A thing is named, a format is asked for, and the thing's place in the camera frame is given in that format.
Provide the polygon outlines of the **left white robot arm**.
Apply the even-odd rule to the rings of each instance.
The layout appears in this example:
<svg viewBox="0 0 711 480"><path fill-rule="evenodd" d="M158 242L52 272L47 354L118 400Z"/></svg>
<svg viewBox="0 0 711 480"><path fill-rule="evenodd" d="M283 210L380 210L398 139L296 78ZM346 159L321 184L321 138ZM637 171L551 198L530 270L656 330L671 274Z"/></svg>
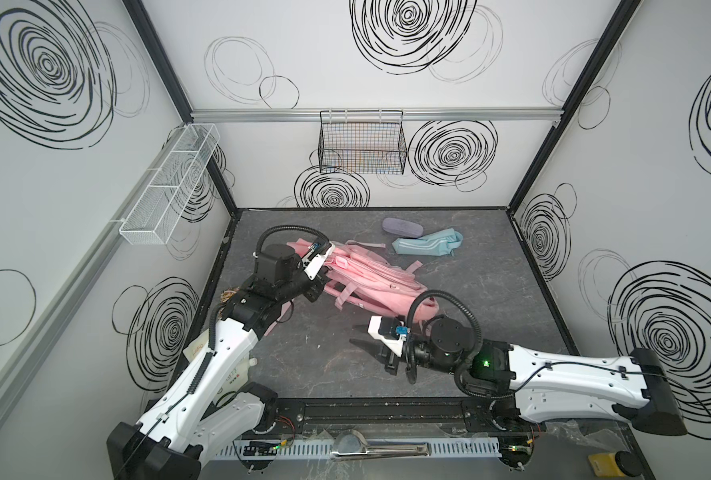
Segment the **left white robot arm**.
<svg viewBox="0 0 711 480"><path fill-rule="evenodd" d="M299 253L287 244L266 243L286 231L279 225L259 238L253 274L217 307L208 343L164 396L134 424L119 423L107 440L116 479L196 479L217 454L246 432L271 430L278 396L256 382L240 387L223 407L214 402L229 375L303 296L315 302L327 283L326 261L335 250L326 234L297 225L314 236Z"/></svg>

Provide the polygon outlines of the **pink student backpack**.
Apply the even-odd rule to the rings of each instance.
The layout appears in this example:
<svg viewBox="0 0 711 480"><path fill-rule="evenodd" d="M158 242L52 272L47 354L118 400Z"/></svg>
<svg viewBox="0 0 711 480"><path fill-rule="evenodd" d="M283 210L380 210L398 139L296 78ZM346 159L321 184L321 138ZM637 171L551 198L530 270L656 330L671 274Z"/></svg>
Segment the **pink student backpack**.
<svg viewBox="0 0 711 480"><path fill-rule="evenodd" d="M357 243L327 242L321 237L314 241L300 238L284 244L257 246L255 274L273 298L283 302L283 286L295 272L304 270L303 258L314 243L336 246L325 264L330 270L324 293L334 298L338 309L349 303L373 314L401 318L409 324L420 324L439 314L439 304L431 297L421 300L415 312L409 312L413 302L427 291L427 286L415 278L421 262L403 269Z"/></svg>

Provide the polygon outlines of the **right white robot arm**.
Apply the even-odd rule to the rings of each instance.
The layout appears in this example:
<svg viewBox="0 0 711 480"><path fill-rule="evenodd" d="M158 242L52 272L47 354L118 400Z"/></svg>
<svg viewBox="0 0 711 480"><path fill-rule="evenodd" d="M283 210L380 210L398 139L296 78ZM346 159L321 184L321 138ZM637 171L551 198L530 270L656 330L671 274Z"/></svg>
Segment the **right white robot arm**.
<svg viewBox="0 0 711 480"><path fill-rule="evenodd" d="M653 350L583 357L487 339L473 310L441 290L389 301L345 294L336 301L345 303L373 315L367 332L387 371L405 366L409 383L421 368L447 373L463 395L489 403L497 425L509 418L609 419L647 434L689 435L675 397L688 389L665 373Z"/></svg>

